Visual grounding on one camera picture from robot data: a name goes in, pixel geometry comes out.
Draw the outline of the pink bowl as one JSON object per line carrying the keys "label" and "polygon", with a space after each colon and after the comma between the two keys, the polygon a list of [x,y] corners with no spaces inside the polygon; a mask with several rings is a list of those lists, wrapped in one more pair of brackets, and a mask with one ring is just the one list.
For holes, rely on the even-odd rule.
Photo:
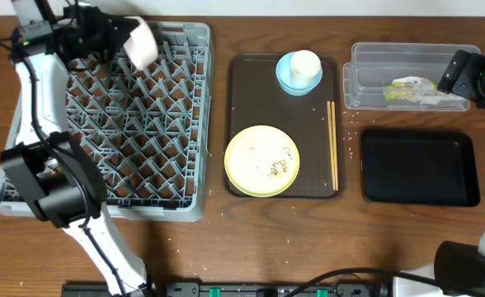
{"label": "pink bowl", "polygon": [[129,33],[123,47],[138,70],[144,70],[158,58],[158,46],[148,23],[140,16],[128,16],[138,24]]}

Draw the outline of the white paper napkin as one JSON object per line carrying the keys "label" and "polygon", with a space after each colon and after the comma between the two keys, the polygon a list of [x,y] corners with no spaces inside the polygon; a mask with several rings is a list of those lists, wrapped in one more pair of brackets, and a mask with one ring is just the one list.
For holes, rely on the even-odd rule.
{"label": "white paper napkin", "polygon": [[397,78],[384,88],[387,101],[404,100],[421,105],[439,105],[442,101],[461,102],[463,97],[437,90],[437,85],[428,78]]}

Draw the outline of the green yellow snack wrapper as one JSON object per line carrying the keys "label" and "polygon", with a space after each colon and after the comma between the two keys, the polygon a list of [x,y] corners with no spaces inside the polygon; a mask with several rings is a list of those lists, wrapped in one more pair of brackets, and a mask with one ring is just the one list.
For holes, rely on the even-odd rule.
{"label": "green yellow snack wrapper", "polygon": [[384,88],[386,101],[406,100],[424,102],[436,92],[436,84],[428,79],[411,82],[393,82]]}

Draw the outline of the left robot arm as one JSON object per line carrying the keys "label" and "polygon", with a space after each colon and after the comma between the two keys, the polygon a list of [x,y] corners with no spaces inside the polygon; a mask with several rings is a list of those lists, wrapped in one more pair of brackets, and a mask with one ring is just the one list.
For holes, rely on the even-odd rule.
{"label": "left robot arm", "polygon": [[106,280],[112,296],[151,296],[155,286],[107,208],[106,182],[68,132],[66,87],[75,59],[107,64],[124,51],[137,69],[158,57],[147,22],[71,3],[56,17],[46,1],[15,1],[19,26],[0,40],[21,84],[14,147],[0,154],[5,175],[40,221],[73,238]]}

